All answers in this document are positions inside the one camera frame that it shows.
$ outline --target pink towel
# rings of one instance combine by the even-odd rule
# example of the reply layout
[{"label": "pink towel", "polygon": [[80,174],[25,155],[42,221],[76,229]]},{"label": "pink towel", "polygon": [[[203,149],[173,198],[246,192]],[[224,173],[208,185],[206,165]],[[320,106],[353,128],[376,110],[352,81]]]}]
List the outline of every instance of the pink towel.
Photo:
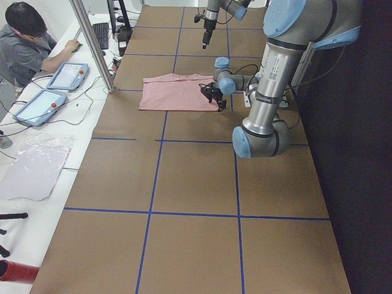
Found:
[{"label": "pink towel", "polygon": [[199,84],[207,85],[212,76],[176,75],[170,73],[143,79],[143,97],[140,110],[218,111],[215,100],[211,103],[200,92]]}]

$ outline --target black curtain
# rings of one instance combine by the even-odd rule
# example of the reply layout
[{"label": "black curtain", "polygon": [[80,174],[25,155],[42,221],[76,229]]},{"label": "black curtain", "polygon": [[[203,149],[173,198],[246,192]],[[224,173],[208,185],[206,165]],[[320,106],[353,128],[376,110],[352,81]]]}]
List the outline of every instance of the black curtain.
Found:
[{"label": "black curtain", "polygon": [[[317,53],[304,80],[341,52]],[[392,294],[391,0],[364,1],[360,38],[298,95],[352,294]]]}]

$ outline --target keyboard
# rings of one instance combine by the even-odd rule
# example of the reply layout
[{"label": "keyboard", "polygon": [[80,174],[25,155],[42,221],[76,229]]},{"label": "keyboard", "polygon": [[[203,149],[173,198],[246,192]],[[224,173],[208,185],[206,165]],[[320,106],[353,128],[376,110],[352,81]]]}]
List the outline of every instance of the keyboard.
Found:
[{"label": "keyboard", "polygon": [[92,25],[101,50],[109,48],[109,24],[108,23],[94,23]]}]

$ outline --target man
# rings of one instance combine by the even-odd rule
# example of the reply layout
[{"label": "man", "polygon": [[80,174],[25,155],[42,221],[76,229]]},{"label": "man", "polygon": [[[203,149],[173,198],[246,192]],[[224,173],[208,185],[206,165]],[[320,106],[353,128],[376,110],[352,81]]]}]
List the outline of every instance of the man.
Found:
[{"label": "man", "polygon": [[6,21],[0,30],[0,76],[17,87],[25,87],[41,70],[55,72],[79,45],[70,40],[58,55],[48,58],[56,41],[40,14],[25,2],[12,3]]}]

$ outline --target folded cloth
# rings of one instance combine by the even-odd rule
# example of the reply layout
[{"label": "folded cloth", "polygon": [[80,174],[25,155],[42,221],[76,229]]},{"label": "folded cloth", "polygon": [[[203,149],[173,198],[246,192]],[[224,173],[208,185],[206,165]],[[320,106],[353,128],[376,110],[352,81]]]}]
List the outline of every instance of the folded cloth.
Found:
[{"label": "folded cloth", "polygon": [[215,100],[211,103],[200,92],[199,84],[207,85],[212,76],[176,75],[170,73],[143,79],[143,97],[140,110],[218,111]]}]

